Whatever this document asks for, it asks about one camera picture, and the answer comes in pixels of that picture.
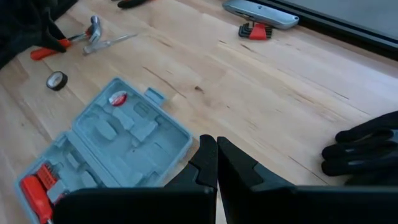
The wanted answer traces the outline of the silver utility knife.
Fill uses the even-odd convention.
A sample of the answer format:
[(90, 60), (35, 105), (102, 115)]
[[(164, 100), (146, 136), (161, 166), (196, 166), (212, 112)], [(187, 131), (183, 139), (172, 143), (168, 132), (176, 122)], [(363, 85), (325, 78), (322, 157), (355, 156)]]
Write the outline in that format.
[(227, 0), (222, 7), (237, 16), (278, 29), (289, 29), (299, 23), (299, 17), (248, 0)]

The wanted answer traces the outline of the black tape roll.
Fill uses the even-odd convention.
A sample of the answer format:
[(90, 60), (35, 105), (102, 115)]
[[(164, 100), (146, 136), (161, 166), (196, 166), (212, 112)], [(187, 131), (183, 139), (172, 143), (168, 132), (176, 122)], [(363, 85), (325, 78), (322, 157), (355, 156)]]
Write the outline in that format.
[(68, 76), (61, 71), (53, 72), (46, 81), (47, 88), (53, 91), (61, 90), (68, 81)]

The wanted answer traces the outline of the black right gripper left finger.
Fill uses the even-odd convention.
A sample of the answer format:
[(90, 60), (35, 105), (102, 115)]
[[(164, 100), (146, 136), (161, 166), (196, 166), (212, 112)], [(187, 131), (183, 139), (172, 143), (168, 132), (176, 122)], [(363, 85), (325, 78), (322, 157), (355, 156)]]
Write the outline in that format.
[(215, 224), (217, 169), (217, 142), (204, 134), (165, 186), (74, 191), (56, 204), (53, 224)]

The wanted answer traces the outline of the clear handled screwdriver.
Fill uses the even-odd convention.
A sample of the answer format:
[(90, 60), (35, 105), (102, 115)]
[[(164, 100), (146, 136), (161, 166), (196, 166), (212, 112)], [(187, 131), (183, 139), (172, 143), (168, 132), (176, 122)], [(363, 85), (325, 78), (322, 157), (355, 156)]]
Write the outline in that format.
[(90, 44), (83, 48), (83, 55), (89, 55), (89, 54), (95, 53), (101, 49), (108, 48), (114, 44), (117, 44), (119, 42), (128, 40), (128, 39), (130, 39), (132, 37), (136, 37), (136, 36), (137, 36), (137, 34), (128, 34), (128, 35), (122, 35), (113, 40), (102, 40), (102, 41), (99, 41), (99, 39), (95, 39), (93, 41), (89, 40)]

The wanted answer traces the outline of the red socket bit holder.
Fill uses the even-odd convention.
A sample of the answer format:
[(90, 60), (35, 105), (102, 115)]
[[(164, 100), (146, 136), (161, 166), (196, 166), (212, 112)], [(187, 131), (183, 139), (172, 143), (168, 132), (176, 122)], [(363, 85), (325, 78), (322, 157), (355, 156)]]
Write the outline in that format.
[(36, 172), (45, 190), (50, 190), (57, 183), (57, 176), (52, 172), (52, 167), (48, 163), (42, 164)]

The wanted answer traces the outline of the black aluminium frame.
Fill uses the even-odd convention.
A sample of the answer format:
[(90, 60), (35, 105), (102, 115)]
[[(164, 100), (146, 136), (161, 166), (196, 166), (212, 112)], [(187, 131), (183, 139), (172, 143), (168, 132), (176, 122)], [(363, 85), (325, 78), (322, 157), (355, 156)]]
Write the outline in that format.
[(398, 61), (398, 0), (251, 0), (299, 24)]

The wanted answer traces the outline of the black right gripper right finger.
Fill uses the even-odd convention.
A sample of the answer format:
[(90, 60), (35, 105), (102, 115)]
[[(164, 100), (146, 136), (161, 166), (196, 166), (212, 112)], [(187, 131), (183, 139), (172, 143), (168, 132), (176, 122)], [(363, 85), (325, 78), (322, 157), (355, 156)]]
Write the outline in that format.
[(398, 187), (294, 185), (219, 136), (228, 224), (398, 224)]

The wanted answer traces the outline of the grey plastic tool case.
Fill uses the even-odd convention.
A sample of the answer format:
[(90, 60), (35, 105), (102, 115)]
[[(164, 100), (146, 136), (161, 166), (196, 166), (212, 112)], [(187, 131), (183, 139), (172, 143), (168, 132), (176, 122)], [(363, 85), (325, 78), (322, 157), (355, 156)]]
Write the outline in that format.
[(53, 202), (62, 193), (93, 187), (157, 187), (186, 155), (192, 135), (162, 109), (165, 97), (144, 93), (120, 78), (111, 80), (14, 183), (33, 224), (40, 221), (20, 182), (47, 164), (58, 177)]

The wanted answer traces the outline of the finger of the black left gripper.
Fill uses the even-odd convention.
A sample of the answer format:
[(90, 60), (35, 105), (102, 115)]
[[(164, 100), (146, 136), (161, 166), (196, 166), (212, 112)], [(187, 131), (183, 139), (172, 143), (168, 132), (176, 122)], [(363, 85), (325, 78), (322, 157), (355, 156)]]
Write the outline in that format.
[(51, 18), (50, 8), (45, 7), (40, 15), (41, 36), (39, 47), (44, 47), (56, 52), (66, 52), (66, 48), (59, 42), (65, 36)]

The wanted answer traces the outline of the red hex key set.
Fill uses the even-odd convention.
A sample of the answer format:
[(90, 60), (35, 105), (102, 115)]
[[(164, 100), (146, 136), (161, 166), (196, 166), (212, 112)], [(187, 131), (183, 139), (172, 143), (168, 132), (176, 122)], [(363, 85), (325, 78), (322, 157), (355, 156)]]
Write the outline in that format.
[(258, 22), (247, 22), (239, 27), (238, 35), (249, 40), (269, 40), (273, 27)]

